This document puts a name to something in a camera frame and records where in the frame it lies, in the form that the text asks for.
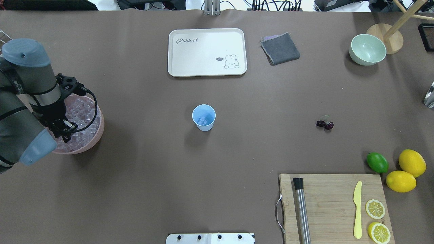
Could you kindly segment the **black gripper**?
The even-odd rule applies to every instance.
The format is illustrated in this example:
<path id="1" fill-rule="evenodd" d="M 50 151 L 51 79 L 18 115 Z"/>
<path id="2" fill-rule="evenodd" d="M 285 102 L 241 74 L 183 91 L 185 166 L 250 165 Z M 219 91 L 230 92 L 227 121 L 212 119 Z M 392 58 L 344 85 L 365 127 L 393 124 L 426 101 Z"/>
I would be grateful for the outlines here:
<path id="1" fill-rule="evenodd" d="M 66 117 L 66 105 L 64 100 L 71 94 L 85 96 L 87 88 L 72 76 L 58 74 L 56 82 L 60 89 L 60 98 L 51 105 L 43 106 L 41 109 L 41 124 L 53 132 L 55 138 L 71 139 L 78 131 L 78 125 L 69 122 Z"/>

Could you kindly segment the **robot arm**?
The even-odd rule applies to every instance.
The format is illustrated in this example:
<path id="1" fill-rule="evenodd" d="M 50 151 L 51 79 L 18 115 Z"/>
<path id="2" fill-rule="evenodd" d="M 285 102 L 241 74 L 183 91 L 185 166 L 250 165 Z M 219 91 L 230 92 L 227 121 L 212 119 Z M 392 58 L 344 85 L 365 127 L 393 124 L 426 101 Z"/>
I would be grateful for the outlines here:
<path id="1" fill-rule="evenodd" d="M 32 165 L 67 143 L 81 129 L 66 117 L 64 100 L 92 94 L 76 78 L 55 75 L 44 46 L 33 39 L 9 40 L 2 48 L 0 170 Z"/>

